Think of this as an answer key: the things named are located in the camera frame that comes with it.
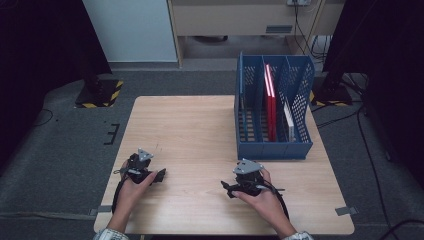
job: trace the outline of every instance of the red folder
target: red folder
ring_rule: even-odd
[[[276,106],[275,106],[275,90],[274,78],[272,76],[271,67],[265,64],[265,103],[267,112],[268,140],[275,142],[277,135],[276,127]]]

